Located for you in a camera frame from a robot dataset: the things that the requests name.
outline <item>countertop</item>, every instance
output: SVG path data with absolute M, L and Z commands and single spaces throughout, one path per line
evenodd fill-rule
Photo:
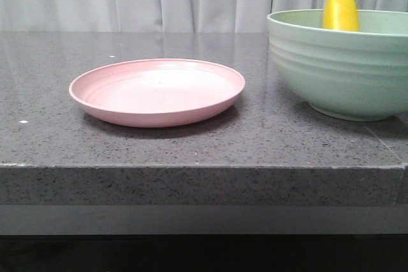
M 278 76 L 265 33 L 0 37 L 5 233 L 15 233 L 11 212 L 24 208 L 406 209 L 408 113 L 378 122 L 318 113 Z M 223 64 L 246 86 L 220 115 L 161 129 L 102 122 L 68 94 L 70 82 L 88 70 L 153 58 Z

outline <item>yellow banana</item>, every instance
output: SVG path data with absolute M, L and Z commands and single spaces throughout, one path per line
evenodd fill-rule
M 322 26 L 326 29 L 359 31 L 356 0 L 327 0 Z

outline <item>gray speckled surface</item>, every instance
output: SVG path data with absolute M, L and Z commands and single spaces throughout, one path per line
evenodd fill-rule
M 408 203 L 407 114 L 362 123 L 314 111 L 277 75 L 266 34 L 2 32 L 0 42 L 0 204 L 375 206 L 398 193 Z M 108 124 L 69 97 L 90 69 L 162 57 L 232 67 L 244 93 L 214 118 L 166 129 Z

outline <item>bowl rim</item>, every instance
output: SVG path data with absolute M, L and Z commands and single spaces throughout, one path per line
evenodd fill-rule
M 283 11 L 276 11 L 269 13 L 266 17 L 268 21 L 280 24 L 280 25 L 286 25 L 290 27 L 294 27 L 297 29 L 305 29 L 305 30 L 314 30 L 317 32 L 321 33 L 339 33 L 339 34 L 344 34 L 344 35 L 354 35 L 354 36 L 378 36 L 378 37 L 387 37 L 387 38 L 408 38 L 408 34 L 387 34 L 387 33 L 374 33 L 374 32 L 361 32 L 361 31 L 341 31 L 341 30 L 333 30 L 333 29 L 325 29 L 325 28 L 317 28 L 317 27 L 308 27 L 306 25 L 296 25 L 296 24 L 291 24 L 289 22 L 281 22 L 280 20 L 276 20 L 273 18 L 274 15 L 282 14 L 282 13 L 292 13 L 292 12 L 307 12 L 307 11 L 321 11 L 323 12 L 323 9 L 296 9 L 296 10 L 283 10 Z M 391 13 L 391 14 L 401 14 L 401 15 L 407 15 L 408 17 L 408 12 L 402 12 L 402 11 L 386 11 L 386 10 L 358 10 L 359 12 L 378 12 L 378 13 Z

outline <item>pink plate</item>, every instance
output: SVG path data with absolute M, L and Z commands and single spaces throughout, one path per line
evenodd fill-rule
M 90 115 L 130 127 L 170 127 L 213 117 L 245 86 L 234 69 L 188 59 L 116 63 L 80 75 L 69 94 Z

